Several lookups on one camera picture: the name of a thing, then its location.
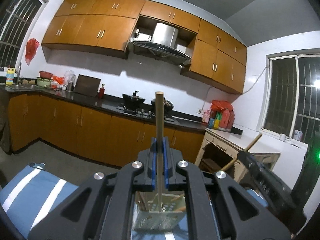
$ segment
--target dish soap bottle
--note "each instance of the dish soap bottle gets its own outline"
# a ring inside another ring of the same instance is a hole
[[[13,84],[14,73],[15,73],[14,68],[11,68],[10,66],[8,66],[7,78],[5,79],[6,85]]]
[[[104,84],[102,84],[102,87],[100,88],[100,90],[99,90],[99,94],[98,94],[98,98],[99,99],[102,99],[103,98],[103,96],[104,96]]]

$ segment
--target floor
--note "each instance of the floor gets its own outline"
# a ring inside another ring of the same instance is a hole
[[[46,171],[75,185],[80,185],[95,172],[110,174],[117,169],[81,160],[41,141],[17,155],[7,155],[0,148],[0,185],[4,187],[30,162],[45,163]]]

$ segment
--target ceiling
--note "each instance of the ceiling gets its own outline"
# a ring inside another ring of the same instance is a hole
[[[308,0],[184,0],[226,21],[247,46],[320,30]]]

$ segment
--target silver screw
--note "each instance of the silver screw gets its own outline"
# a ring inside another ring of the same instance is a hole
[[[132,163],[132,167],[134,168],[140,168],[142,166],[142,162],[135,161]]]
[[[104,174],[102,172],[97,172],[93,176],[95,179],[103,179]]]
[[[216,176],[218,179],[224,179],[226,177],[226,173],[224,171],[217,171]]]
[[[185,168],[188,166],[188,162],[185,160],[179,161],[178,162],[179,167]]]

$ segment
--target countertop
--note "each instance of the countertop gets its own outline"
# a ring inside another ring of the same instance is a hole
[[[238,148],[239,150],[244,150],[259,134],[258,132],[255,132],[253,136],[249,136],[246,134],[238,135],[209,128],[206,128],[205,131],[223,141],[228,141],[231,145],[233,145],[235,148]],[[260,141],[257,141],[256,144],[253,145],[249,150],[249,152],[251,154],[280,153],[279,150],[276,150]]]
[[[75,92],[67,92],[63,90],[55,91],[52,89],[46,89],[41,87],[37,87],[37,89],[33,89],[33,90],[13,90],[6,87],[6,85],[0,84],[0,89],[5,90],[11,94],[40,93],[56,99],[79,104],[81,106],[86,106],[86,107],[97,109],[100,111],[105,111],[107,113],[127,116],[132,119],[143,120],[149,123],[154,123],[154,124],[156,123],[155,119],[147,119],[143,116],[135,116],[135,115],[124,113],[122,110],[117,109],[117,107],[120,104],[119,101],[113,101],[110,99],[105,99],[105,98],[98,99],[96,97],[85,96]],[[174,119],[175,119],[175,122],[164,121],[164,126],[183,129],[190,132],[194,131],[194,132],[198,132],[198,133],[200,132],[203,134],[205,133],[206,126],[203,125],[201,122],[180,118],[178,116],[174,116]]]

